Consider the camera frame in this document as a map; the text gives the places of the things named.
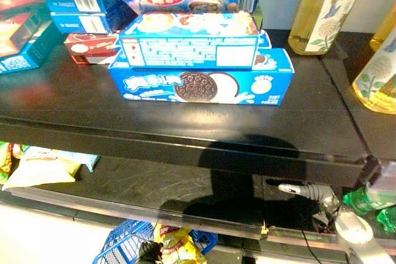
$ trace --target oreo cookie image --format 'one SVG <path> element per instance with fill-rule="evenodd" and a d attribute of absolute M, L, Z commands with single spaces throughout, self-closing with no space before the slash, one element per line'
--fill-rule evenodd
<path fill-rule="evenodd" d="M 183 72 L 181 86 L 174 86 L 174 92 L 183 100 L 208 102 L 217 94 L 217 86 L 209 75 L 203 72 Z"/>

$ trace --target yellow snack bag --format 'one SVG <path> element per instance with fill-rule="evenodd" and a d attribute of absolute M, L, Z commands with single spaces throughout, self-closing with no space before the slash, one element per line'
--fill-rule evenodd
<path fill-rule="evenodd" d="M 154 229 L 154 241 L 163 244 L 163 264 L 206 264 L 206 258 L 194 245 L 190 230 L 157 225 Z"/>

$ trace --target bird illustration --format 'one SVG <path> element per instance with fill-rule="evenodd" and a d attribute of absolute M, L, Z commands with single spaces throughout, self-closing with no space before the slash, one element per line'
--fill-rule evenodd
<path fill-rule="evenodd" d="M 328 18 L 331 18 L 331 17 L 335 16 L 335 14 L 338 12 L 338 10 L 339 10 L 340 7 L 341 7 L 341 6 L 338 6 L 338 7 L 336 8 L 337 1 L 338 1 L 338 0 L 332 0 L 332 2 L 331 2 L 331 3 L 332 3 L 332 6 L 330 7 L 329 12 L 324 16 L 323 19 L 328 19 Z"/>

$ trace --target black shelf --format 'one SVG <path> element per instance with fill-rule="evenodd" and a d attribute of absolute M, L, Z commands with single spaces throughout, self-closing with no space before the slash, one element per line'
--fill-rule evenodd
<path fill-rule="evenodd" d="M 284 46 L 286 31 L 270 31 Z M 0 76 L 0 139 L 352 187 L 369 152 L 322 61 L 288 50 L 295 76 L 281 106 L 121 98 L 103 66 L 59 45 L 44 66 Z"/>

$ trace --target glass bottle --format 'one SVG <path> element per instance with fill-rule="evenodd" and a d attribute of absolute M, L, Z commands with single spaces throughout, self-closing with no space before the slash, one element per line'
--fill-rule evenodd
<path fill-rule="evenodd" d="M 372 111 L 396 114 L 395 27 L 352 83 L 359 100 Z"/>
<path fill-rule="evenodd" d="M 387 14 L 384 21 L 375 32 L 374 36 L 370 40 L 370 47 L 377 51 L 384 40 L 387 38 L 389 33 L 395 28 L 396 25 L 396 6 Z"/>
<path fill-rule="evenodd" d="M 338 35 L 355 0 L 301 0 L 289 45 L 302 55 L 325 54 Z"/>

